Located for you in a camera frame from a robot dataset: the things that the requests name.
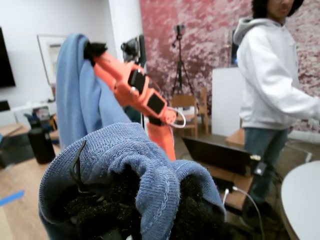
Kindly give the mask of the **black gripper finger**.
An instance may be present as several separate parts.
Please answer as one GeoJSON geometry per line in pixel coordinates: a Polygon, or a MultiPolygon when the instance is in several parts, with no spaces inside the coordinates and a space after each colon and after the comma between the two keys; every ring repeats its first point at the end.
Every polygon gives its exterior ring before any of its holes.
{"type": "Polygon", "coordinates": [[[180,202],[170,232],[171,240],[224,240],[225,214],[203,197],[195,175],[180,183],[180,202]]]}
{"type": "Polygon", "coordinates": [[[63,204],[80,240],[140,240],[141,214],[135,198],[140,178],[136,174],[112,174],[106,192],[78,193],[63,204]]]}

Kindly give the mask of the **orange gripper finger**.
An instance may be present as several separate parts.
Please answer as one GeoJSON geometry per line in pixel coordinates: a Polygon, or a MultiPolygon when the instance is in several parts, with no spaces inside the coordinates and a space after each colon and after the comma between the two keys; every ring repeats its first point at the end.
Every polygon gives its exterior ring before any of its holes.
{"type": "MultiPolygon", "coordinates": [[[[85,58],[88,59],[94,68],[95,60],[118,60],[108,53],[108,48],[105,43],[90,42],[85,43],[85,58]]],[[[117,75],[130,75],[132,67],[118,60],[117,75]]]]}
{"type": "Polygon", "coordinates": [[[97,77],[102,79],[104,83],[112,90],[116,90],[118,75],[117,75],[117,59],[95,59],[93,67],[97,77]]]}

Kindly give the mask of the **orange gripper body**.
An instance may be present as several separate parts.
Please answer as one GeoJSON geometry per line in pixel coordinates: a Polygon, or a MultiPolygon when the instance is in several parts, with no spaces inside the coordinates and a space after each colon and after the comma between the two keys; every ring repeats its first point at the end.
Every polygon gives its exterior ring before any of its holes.
{"type": "Polygon", "coordinates": [[[136,104],[146,96],[149,78],[136,64],[125,64],[116,80],[114,94],[120,104],[136,104]]]}

